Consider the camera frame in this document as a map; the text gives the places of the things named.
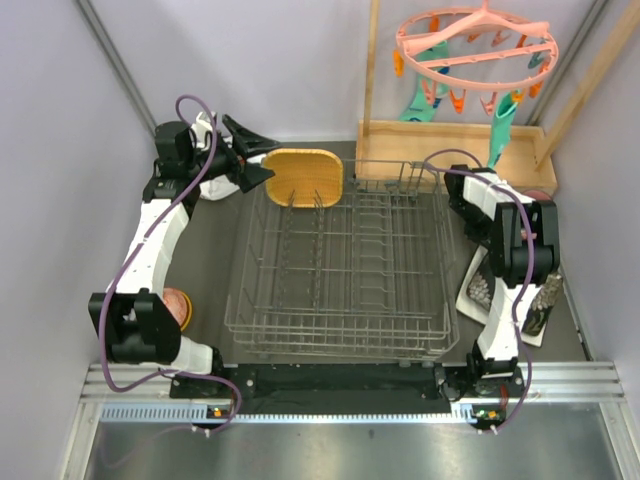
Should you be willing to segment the pink round clothes hanger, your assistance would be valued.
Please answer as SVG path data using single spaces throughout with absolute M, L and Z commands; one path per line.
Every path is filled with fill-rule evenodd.
M 416 60 L 443 41 L 448 43 L 448 58 Z M 489 116 L 508 93 L 519 105 L 536 98 L 559 60 L 548 22 L 496 10 L 487 1 L 418 13 L 398 27 L 395 42 L 396 75 L 411 70 L 430 78 L 430 101 L 437 84 L 447 85 L 441 101 L 448 101 L 457 114 L 465 111 L 470 96 L 479 97 Z

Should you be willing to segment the yellow woven-pattern plate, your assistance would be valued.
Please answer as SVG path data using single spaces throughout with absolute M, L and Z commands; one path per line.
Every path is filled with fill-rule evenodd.
M 281 148 L 268 153 L 263 166 L 274 172 L 266 193 L 279 206 L 332 207 L 342 198 L 343 162 L 330 151 Z

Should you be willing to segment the teal patterned sock front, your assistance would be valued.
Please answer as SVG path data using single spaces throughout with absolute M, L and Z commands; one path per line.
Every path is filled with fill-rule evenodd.
M 511 140 L 511 126 L 519 103 L 514 101 L 512 94 L 506 94 L 495 108 L 489 138 L 489 156 L 487 166 L 494 169 L 500 160 L 504 149 Z

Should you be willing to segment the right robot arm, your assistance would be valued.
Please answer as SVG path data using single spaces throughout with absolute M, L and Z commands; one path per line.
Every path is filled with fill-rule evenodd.
M 488 168 L 455 165 L 444 174 L 449 206 L 465 234 L 485 248 L 494 294 L 485 327 L 467 356 L 466 380 L 487 396 L 514 375 L 531 302 L 560 264 L 557 206 L 524 195 Z

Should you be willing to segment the wooden tray frame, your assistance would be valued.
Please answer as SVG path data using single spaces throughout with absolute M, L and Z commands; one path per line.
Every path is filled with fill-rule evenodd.
M 379 3 L 372 3 L 369 53 L 365 87 L 364 118 L 359 122 L 355 177 L 377 182 L 422 181 L 417 171 L 433 156 L 437 168 L 453 164 L 471 165 L 488 146 L 490 127 L 484 124 L 410 123 L 373 120 L 371 102 L 377 41 Z M 499 176 L 519 191 L 558 189 L 552 155 L 573 127 L 589 100 L 607 77 L 611 67 L 639 28 L 639 3 L 631 1 L 612 27 L 606 41 L 592 59 L 570 98 L 547 131 L 539 126 L 516 126 L 513 139 L 498 164 Z

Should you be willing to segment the white printed cloth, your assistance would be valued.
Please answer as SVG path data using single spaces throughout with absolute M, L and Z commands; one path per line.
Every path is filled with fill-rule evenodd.
M 223 140 L 232 148 L 232 137 L 228 131 L 228 135 L 223 135 L 217 129 L 216 122 L 216 132 L 219 132 L 223 138 Z M 232 150 L 237 154 L 238 160 L 240 162 L 240 169 L 245 164 L 256 164 L 262 166 L 262 161 L 265 158 L 266 154 L 262 155 L 239 155 L 233 148 Z M 241 191 L 239 186 L 230 182 L 226 176 L 219 176 L 213 180 L 201 181 L 200 182 L 200 197 L 204 200 L 209 201 L 218 201 L 222 200 L 237 191 Z

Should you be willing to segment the teal patterned sock back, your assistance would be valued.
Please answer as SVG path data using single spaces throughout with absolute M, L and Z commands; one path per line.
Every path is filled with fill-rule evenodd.
M 448 43 L 443 41 L 436 46 L 426 49 L 416 56 L 417 61 L 431 61 L 449 57 Z M 441 100 L 448 94 L 447 85 L 437 84 L 436 94 L 433 101 L 429 100 L 429 92 L 426 91 L 433 86 L 430 78 L 422 75 L 417 76 L 414 98 L 411 103 L 398 117 L 402 122 L 431 122 L 441 103 Z

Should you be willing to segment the red patterned bowl yellow rim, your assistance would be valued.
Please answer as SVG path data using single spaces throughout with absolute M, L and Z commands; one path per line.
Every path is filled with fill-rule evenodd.
M 193 305 L 190 297 L 182 290 L 165 288 L 163 290 L 163 302 L 184 332 L 193 318 Z

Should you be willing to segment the pink ceramic mug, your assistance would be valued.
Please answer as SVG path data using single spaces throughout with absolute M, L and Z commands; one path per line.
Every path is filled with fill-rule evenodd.
M 523 196 L 527 203 L 554 203 L 552 196 L 541 190 L 528 190 Z

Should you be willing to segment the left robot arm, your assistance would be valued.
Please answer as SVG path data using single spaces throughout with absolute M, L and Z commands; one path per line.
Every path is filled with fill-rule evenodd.
M 193 124 L 177 120 L 158 125 L 154 143 L 157 157 L 129 252 L 107 290 L 91 295 L 88 311 L 105 365 L 148 364 L 189 372 L 194 387 L 212 397 L 227 382 L 220 354 L 183 335 L 163 300 L 166 276 L 201 183 L 223 178 L 234 190 L 249 192 L 273 177 L 261 160 L 281 144 L 229 115 L 206 113 Z

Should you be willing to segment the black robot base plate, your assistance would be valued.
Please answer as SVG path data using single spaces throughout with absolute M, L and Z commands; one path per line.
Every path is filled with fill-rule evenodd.
M 246 415 L 446 413 L 462 399 L 516 400 L 525 386 L 520 371 L 473 381 L 464 364 L 433 362 L 239 364 L 221 374 L 240 390 Z

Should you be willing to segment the teal patterned sock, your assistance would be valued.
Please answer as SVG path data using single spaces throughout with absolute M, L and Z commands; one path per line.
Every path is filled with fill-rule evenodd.
M 504 149 L 511 140 L 511 126 L 519 103 L 514 101 L 512 94 L 506 94 L 495 108 L 489 138 L 489 156 L 487 166 L 494 169 L 500 160 Z
M 426 49 L 416 56 L 417 61 L 431 61 L 449 57 L 448 43 L 443 41 L 436 46 Z M 441 103 L 441 100 L 448 94 L 447 85 L 437 84 L 436 94 L 433 101 L 429 100 L 429 92 L 426 91 L 433 86 L 430 78 L 422 75 L 417 76 L 414 98 L 411 103 L 398 117 L 402 122 L 431 122 Z

